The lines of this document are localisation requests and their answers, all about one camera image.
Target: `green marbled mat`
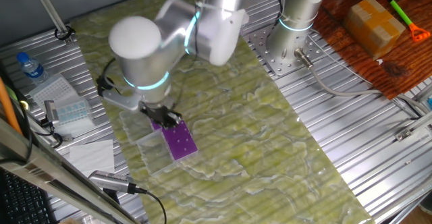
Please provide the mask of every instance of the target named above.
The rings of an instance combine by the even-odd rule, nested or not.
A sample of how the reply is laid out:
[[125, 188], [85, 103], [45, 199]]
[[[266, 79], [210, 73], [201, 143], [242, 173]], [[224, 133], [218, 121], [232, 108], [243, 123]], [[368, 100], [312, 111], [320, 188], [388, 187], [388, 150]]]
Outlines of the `green marbled mat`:
[[[129, 0], [72, 22], [93, 79], [113, 57], [110, 28], [126, 16], [153, 19], [165, 1]], [[103, 100], [132, 177], [160, 197], [168, 223], [372, 223], [242, 39], [223, 67], [193, 59], [171, 72], [174, 98], [183, 86], [177, 110], [199, 149], [178, 167], [149, 176], [121, 110]], [[109, 76], [123, 83], [116, 63]], [[159, 204], [141, 198], [151, 223], [163, 223]]]

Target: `robotic arm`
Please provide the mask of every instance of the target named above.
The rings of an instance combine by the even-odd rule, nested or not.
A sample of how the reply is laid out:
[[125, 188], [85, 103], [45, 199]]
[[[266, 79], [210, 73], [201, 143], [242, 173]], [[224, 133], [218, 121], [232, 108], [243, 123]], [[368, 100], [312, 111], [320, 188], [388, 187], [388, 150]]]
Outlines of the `robotic arm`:
[[[167, 0], [154, 21], [137, 16], [119, 21], [111, 29], [109, 45], [134, 95], [106, 90], [104, 99], [125, 110], [142, 111], [163, 127], [177, 125], [181, 115], [172, 110], [169, 71], [185, 53], [225, 65], [241, 25], [248, 21], [247, 1], [201, 0], [195, 8], [182, 0]], [[285, 0], [279, 24], [267, 37], [272, 56], [296, 59], [294, 51], [305, 45], [321, 1]]]

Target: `plastic bottle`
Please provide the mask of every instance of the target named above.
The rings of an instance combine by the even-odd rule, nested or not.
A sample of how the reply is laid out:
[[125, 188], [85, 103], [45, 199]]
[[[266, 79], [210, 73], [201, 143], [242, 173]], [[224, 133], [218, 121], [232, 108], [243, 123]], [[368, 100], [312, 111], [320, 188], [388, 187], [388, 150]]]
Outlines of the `plastic bottle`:
[[30, 58], [27, 53], [21, 52], [16, 56], [20, 62], [22, 72], [36, 84], [40, 85], [49, 78], [49, 74], [35, 58]]

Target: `purple object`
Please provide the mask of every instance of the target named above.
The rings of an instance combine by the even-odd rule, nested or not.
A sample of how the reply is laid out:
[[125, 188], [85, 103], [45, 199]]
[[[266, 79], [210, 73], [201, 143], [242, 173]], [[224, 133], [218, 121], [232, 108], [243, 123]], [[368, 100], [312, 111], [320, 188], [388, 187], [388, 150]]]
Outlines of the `purple object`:
[[151, 124], [154, 131], [162, 130], [162, 134], [167, 141], [171, 156], [175, 161], [198, 152], [198, 148], [190, 135], [188, 126], [183, 120], [176, 127], [169, 129], [164, 129], [153, 121]]

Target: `wooden surface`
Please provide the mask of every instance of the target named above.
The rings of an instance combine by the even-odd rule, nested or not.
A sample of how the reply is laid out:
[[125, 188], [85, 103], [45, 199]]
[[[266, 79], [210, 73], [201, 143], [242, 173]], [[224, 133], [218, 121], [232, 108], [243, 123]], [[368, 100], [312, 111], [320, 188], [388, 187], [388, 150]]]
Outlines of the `wooden surface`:
[[400, 224], [432, 224], [432, 215], [416, 207]]
[[[340, 56], [389, 99], [432, 76], [432, 38], [414, 43], [408, 27], [381, 58], [381, 65], [369, 57], [342, 26], [348, 10], [360, 1], [324, 0], [318, 13], [315, 28]], [[387, 0], [377, 1], [403, 23]], [[398, 0], [398, 4], [418, 27], [432, 31], [432, 0]]]

